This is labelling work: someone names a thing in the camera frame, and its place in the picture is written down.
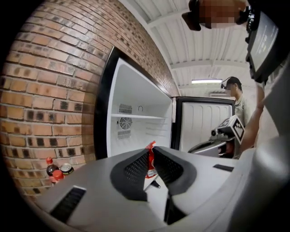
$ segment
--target fan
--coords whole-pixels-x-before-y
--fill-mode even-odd
[[[128,117],[123,117],[120,119],[120,126],[122,129],[127,130],[132,125],[132,119]]]

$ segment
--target red bottle cap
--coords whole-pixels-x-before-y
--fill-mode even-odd
[[[53,171],[53,177],[55,178],[56,181],[64,178],[63,173],[62,173],[61,170]]]
[[[47,164],[52,164],[53,163],[53,159],[51,157],[47,157],[46,158],[46,163]]]

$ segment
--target red package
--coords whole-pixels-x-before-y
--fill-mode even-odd
[[[146,175],[147,179],[152,178],[152,177],[157,175],[157,171],[154,167],[154,153],[152,150],[152,148],[155,145],[156,145],[156,142],[153,141],[153,142],[149,143],[149,145],[147,147],[145,147],[145,148],[149,149],[149,169],[148,169],[148,173]]]

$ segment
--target man wearing cap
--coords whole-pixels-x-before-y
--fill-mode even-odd
[[[247,99],[243,97],[242,84],[236,77],[230,77],[227,81],[226,91],[231,97],[235,97],[235,114],[239,117],[242,124],[246,126],[251,118],[251,105]]]

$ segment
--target soda can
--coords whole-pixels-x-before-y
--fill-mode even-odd
[[[68,163],[61,165],[60,170],[64,175],[69,175],[74,171],[73,167]]]

